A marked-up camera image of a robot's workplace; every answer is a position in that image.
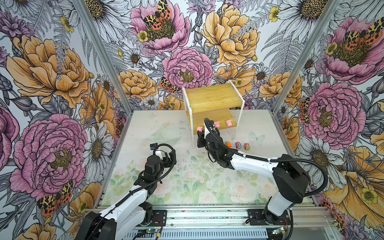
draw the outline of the floral tablecloth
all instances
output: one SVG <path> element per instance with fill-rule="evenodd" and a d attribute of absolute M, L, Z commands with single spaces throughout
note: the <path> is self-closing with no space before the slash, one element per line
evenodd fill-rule
<path fill-rule="evenodd" d="M 238 116 L 238 110 L 232 111 Z M 229 135 L 233 130 L 220 131 L 223 140 L 230 141 L 233 147 L 235 142 L 249 143 L 250 154 L 266 157 L 286 153 L 267 110 L 243 111 L 234 140 Z M 212 163 L 204 148 L 192 148 L 188 131 L 183 110 L 135 111 L 101 204 L 110 205 L 128 192 L 144 170 L 151 154 L 149 145 L 155 141 L 175 148 L 177 164 L 148 199 L 154 205 L 264 204 L 277 191 L 271 178 Z"/>

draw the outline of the bamboo shelf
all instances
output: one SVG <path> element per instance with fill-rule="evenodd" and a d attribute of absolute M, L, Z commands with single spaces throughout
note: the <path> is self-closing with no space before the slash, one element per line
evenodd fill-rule
<path fill-rule="evenodd" d="M 229 128 L 227 120 L 232 121 L 231 127 L 237 127 L 230 108 L 240 107 L 240 116 L 244 107 L 244 100 L 231 81 L 225 84 L 213 85 L 202 88 L 183 88 L 185 111 L 187 114 L 191 136 L 197 134 L 196 128 L 202 126 L 204 119 L 220 121 L 218 129 Z"/>

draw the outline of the red wire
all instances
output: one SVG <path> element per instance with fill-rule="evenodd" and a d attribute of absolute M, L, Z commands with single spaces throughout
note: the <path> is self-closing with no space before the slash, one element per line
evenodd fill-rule
<path fill-rule="evenodd" d="M 163 226 L 163 223 L 157 217 L 153 217 L 153 218 L 160 223 L 160 226 Z"/>
<path fill-rule="evenodd" d="M 285 218 L 283 218 L 284 221 L 285 221 L 285 228 L 288 229 L 288 223 L 287 223 L 287 220 L 285 220 Z"/>

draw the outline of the wooden shelf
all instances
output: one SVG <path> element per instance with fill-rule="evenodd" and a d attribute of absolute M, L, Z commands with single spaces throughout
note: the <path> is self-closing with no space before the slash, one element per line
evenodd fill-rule
<path fill-rule="evenodd" d="M 187 93 L 193 116 L 200 112 L 216 110 L 218 108 L 241 107 L 243 103 L 229 83 L 186 89 L 185 92 Z"/>
<path fill-rule="evenodd" d="M 186 113 L 187 113 L 187 118 L 188 118 L 188 122 L 190 125 L 191 122 L 190 122 L 189 112 L 187 111 Z M 232 126 L 230 126 L 230 127 L 236 127 L 236 125 L 237 125 L 235 118 L 233 117 L 231 111 L 228 108 L 220 108 L 220 109 L 215 109 L 215 110 L 210 110 L 207 112 L 200 112 L 200 113 L 193 112 L 192 118 L 193 118 L 192 128 L 193 128 L 194 134 L 197 134 L 196 128 L 198 126 L 202 126 L 203 131 L 204 131 L 204 119 L 205 118 L 209 118 L 210 120 L 213 120 L 215 122 L 220 121 L 220 127 L 218 128 L 219 130 L 229 128 L 227 126 L 227 124 L 225 123 L 227 120 L 232 120 Z"/>

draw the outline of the wall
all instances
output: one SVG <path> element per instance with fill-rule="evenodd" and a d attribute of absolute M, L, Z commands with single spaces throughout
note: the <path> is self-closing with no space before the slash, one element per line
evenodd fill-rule
<path fill-rule="evenodd" d="M 162 12 L 158 2 L 167 4 L 170 18 L 164 15 L 154 25 L 155 12 Z M 183 109 L 182 87 L 228 80 L 244 96 L 245 109 L 267 109 L 284 86 L 326 2 L 132 0 L 86 4 L 134 109 Z M 299 6 L 303 6 L 303 15 Z M 342 8 L 341 16 L 347 10 Z M 297 79 L 290 93 L 290 106 L 301 98 L 301 81 Z"/>
<path fill-rule="evenodd" d="M 277 116 L 295 154 L 328 169 L 329 185 L 316 198 L 328 207 L 343 238 L 382 240 L 384 2 L 340 6 L 350 11 L 340 15 L 338 8 L 337 21 L 308 56 L 300 73 L 301 98 L 295 104 L 287 98 Z M 311 187 L 319 187 L 320 171 L 302 167 Z"/>
<path fill-rule="evenodd" d="M 70 1 L 0 6 L 1 238 L 74 239 L 127 116 Z"/>

